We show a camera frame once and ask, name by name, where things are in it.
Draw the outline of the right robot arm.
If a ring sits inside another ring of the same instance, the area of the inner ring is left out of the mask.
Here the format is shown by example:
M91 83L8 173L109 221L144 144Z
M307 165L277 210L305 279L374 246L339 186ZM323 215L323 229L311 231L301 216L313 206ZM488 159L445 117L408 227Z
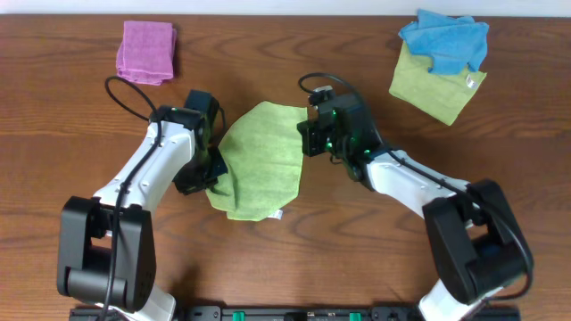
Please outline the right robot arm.
M356 94L322 87L308 100L317 117L297 126L303 153L330 153L351 180L424 220L439 279L418 303L422 319L467 320L518 278L533 280L532 253L497 183L447 177L392 148Z

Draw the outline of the folded pink cloth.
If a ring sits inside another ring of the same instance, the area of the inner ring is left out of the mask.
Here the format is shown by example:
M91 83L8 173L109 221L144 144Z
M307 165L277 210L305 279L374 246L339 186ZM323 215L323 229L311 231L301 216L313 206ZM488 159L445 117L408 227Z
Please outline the folded pink cloth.
M152 86L173 79L176 38L177 31L171 23L125 21L116 58L117 75Z

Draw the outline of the olive green cloth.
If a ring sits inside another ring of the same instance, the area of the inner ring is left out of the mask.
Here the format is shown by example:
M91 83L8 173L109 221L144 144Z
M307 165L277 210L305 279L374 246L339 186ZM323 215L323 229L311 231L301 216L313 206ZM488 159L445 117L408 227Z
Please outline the olive green cloth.
M458 75L438 75L428 71L431 66L429 57L411 54L402 42L389 93L451 126L487 74L465 68Z

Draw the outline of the crumpled blue cloth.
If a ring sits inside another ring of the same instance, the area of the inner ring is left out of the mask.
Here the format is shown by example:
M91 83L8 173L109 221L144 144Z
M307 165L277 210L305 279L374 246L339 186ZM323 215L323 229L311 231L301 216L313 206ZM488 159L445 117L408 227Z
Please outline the crumpled blue cloth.
M436 12L419 10L418 18L399 31L412 55L432 59L429 72L451 76L465 68L480 70L487 56L489 25L471 16L452 18Z

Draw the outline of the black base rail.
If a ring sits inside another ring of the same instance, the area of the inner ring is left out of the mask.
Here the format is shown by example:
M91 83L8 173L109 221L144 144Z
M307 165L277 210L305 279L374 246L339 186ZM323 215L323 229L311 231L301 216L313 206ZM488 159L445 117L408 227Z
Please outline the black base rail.
M99 309L81 307L70 311L70 321L92 321ZM177 321L420 321L416 308L380 306L371 309L222 309L216 306L190 308L175 313ZM520 321L517 308L484 308L468 320Z

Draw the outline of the light green cloth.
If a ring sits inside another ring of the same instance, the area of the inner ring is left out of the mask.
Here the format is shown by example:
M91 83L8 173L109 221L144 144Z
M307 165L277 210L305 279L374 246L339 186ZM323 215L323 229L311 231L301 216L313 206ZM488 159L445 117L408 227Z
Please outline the light green cloth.
M206 193L211 206L241 221L281 219L300 190L302 136L307 110L261 102L227 131L219 151L228 172Z

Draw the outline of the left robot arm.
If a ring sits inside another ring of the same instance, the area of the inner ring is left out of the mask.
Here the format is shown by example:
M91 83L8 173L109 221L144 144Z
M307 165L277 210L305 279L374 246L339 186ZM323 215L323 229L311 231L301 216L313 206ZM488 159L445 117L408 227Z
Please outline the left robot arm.
M153 214L169 186L198 193L227 173L211 130L219 102L193 90L183 107L162 106L121 171L92 197L62 208L57 291L110 311L106 319L172 320L176 300L155 282Z

